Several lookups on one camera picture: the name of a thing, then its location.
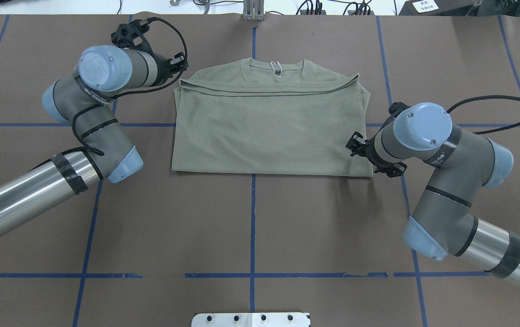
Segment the robotic arm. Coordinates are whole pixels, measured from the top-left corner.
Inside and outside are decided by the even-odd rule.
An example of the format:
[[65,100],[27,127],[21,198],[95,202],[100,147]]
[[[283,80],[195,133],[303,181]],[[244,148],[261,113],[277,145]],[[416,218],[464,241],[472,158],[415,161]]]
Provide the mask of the robotic arm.
[[512,153],[491,139],[451,122],[441,106],[395,102],[379,132],[365,140],[355,132],[347,143],[375,172],[402,176],[407,158],[434,166],[403,240],[434,260],[461,257],[520,286],[520,236],[469,214],[480,188],[495,188],[513,166]]
[[[44,92],[46,112],[58,122],[71,124],[83,147],[59,153],[0,187],[0,236],[84,192],[104,176],[118,183],[142,168],[135,145],[108,104],[122,95],[163,89],[186,70],[186,53],[166,59],[152,51],[143,34],[156,20],[172,27],[185,48],[179,31],[158,17],[121,24],[111,35],[116,46],[91,46],[84,50],[74,72]],[[135,45],[135,39],[142,41]],[[125,89],[162,85],[178,72],[167,85],[121,93]]]

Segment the green t-shirt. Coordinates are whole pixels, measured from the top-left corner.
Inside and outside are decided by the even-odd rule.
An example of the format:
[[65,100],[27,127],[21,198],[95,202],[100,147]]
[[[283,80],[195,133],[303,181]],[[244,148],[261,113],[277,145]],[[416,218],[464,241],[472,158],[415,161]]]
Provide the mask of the green t-shirt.
[[171,169],[371,176],[345,148],[353,132],[365,135],[370,93],[358,75],[309,60],[281,67],[247,58],[181,80]]

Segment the white bracket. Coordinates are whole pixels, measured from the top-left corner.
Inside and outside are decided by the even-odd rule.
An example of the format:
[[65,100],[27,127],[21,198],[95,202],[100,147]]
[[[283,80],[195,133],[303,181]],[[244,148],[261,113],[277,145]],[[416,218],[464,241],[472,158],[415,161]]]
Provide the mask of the white bracket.
[[303,312],[196,314],[191,327],[310,327]]
[[264,0],[244,0],[244,20],[264,20]]

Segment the blue cap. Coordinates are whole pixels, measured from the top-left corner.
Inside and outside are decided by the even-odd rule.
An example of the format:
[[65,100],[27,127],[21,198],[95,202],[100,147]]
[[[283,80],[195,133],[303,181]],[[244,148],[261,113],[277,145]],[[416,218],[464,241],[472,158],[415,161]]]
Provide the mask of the blue cap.
[[395,118],[393,134],[408,149],[428,151],[441,147],[452,127],[451,117],[442,106],[422,102]]
[[506,149],[488,137],[486,139],[492,143],[492,147],[494,148],[494,169],[492,170],[490,180],[484,184],[484,187],[496,188],[496,186],[504,182],[504,179],[507,178],[512,171],[514,157],[509,149]]
[[54,118],[59,123],[67,124],[69,120],[67,120],[65,117],[62,116],[62,114],[59,113],[59,110],[56,108],[56,104],[54,103],[54,86],[56,85],[56,80],[44,93],[42,93],[42,106],[44,106],[44,110],[50,116]]
[[123,158],[119,165],[113,172],[107,177],[113,184],[119,183],[121,180],[131,176],[138,172],[143,167],[143,160],[137,152],[135,145],[131,148],[131,151]]
[[413,250],[434,260],[442,261],[447,256],[447,251],[411,216],[403,232],[403,240]]
[[93,89],[112,92],[127,85],[133,65],[123,51],[112,45],[91,46],[80,56],[80,78]]

